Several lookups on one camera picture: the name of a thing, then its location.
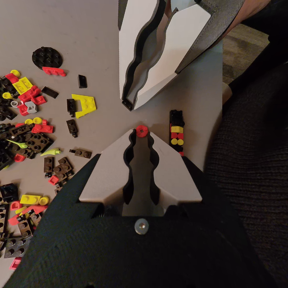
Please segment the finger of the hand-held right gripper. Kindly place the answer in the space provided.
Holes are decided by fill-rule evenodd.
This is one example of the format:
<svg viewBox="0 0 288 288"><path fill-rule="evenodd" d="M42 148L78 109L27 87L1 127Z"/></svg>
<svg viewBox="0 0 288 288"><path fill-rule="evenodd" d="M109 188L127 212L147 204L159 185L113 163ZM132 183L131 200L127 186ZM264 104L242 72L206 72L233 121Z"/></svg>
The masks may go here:
<svg viewBox="0 0 288 288"><path fill-rule="evenodd" d="M147 68L144 83L135 94L133 110L148 102L177 76L179 64L210 17L198 4L173 11L164 30L164 43L159 55Z"/></svg>
<svg viewBox="0 0 288 288"><path fill-rule="evenodd" d="M142 62L145 42L159 26L165 8L164 0L127 1L119 30L119 85L122 101L129 101L128 93L135 71Z"/></svg>

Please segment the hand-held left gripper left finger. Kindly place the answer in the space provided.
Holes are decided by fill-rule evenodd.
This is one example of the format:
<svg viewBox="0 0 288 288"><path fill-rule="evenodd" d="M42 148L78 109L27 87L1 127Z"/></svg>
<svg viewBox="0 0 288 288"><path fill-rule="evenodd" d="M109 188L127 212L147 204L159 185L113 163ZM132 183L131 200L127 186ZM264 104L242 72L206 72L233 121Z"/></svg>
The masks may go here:
<svg viewBox="0 0 288 288"><path fill-rule="evenodd" d="M134 157L136 129L130 129L102 151L80 197L81 202L129 204L134 183L130 162Z"/></svg>

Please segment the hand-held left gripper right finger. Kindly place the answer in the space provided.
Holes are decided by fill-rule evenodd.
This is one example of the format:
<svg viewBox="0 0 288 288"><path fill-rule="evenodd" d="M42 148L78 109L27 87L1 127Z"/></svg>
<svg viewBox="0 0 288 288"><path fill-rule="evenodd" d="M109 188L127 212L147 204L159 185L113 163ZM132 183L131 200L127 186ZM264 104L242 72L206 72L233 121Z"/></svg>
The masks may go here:
<svg viewBox="0 0 288 288"><path fill-rule="evenodd" d="M150 197L155 205L199 203L202 197L182 156L154 133L147 135L150 162Z"/></svg>

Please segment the black red yellow lego assembly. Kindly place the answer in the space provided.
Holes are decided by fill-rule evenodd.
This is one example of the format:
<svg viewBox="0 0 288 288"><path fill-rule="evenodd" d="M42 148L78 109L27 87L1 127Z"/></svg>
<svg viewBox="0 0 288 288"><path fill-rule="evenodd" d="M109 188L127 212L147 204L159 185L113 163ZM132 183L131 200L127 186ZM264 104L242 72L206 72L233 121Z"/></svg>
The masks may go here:
<svg viewBox="0 0 288 288"><path fill-rule="evenodd" d="M184 156L184 117L182 110L171 110L169 113L169 146Z"/></svg>

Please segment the red round lego piece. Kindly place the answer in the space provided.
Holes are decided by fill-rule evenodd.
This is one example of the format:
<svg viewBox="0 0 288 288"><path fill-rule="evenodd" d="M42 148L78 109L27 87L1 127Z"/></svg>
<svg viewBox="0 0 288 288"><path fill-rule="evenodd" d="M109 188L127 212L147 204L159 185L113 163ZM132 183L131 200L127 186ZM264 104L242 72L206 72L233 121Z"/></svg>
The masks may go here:
<svg viewBox="0 0 288 288"><path fill-rule="evenodd" d="M139 138L144 138L147 136L149 130L148 128L145 126L145 125L139 125L137 128L136 128L136 135L137 137Z"/></svg>

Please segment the pile of lego pieces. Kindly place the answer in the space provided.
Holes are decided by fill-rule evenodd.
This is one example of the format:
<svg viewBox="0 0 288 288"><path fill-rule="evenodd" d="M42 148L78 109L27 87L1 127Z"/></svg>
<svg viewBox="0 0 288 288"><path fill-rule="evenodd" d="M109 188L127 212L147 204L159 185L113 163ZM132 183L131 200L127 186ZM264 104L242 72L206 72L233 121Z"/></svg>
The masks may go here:
<svg viewBox="0 0 288 288"><path fill-rule="evenodd" d="M63 63L61 54L51 47L40 47L32 54L33 63L48 75L65 77L67 74L60 67ZM26 77L20 78L17 70L1 77L1 121L13 120L16 114L10 107L18 109L22 116L37 112L38 106L46 103L45 96L56 99L59 95L49 87L39 89ZM73 176L74 170L67 157L54 164L54 156L62 151L49 149L54 140L47 134L54 132L54 126L40 117L26 119L24 123L12 125L1 123L1 171L12 163L25 159L34 159L37 155L44 158L43 172L48 182L55 186L58 193ZM14 183L1 185L1 255L12 258L9 269L15 270L27 251L34 231L47 209L48 196L24 194L20 196Z"/></svg>

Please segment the person's right forearm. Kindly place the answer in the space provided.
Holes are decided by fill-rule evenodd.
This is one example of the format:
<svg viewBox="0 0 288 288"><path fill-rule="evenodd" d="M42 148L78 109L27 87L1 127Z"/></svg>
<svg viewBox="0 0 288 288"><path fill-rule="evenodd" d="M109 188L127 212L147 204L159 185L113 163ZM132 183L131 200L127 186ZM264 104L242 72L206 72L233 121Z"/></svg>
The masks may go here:
<svg viewBox="0 0 288 288"><path fill-rule="evenodd" d="M267 6L241 24L267 34L269 44L246 71L229 84L233 94L287 62L288 1L271 0Z"/></svg>

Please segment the person's right hand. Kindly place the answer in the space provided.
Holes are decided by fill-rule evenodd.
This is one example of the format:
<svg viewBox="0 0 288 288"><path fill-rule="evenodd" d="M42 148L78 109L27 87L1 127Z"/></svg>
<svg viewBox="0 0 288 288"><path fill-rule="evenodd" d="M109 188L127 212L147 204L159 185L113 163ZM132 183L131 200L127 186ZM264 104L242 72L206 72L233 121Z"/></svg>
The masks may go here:
<svg viewBox="0 0 288 288"><path fill-rule="evenodd" d="M240 24L242 21L255 15L268 5L270 0L245 0L235 19L232 22L232 26Z"/></svg>

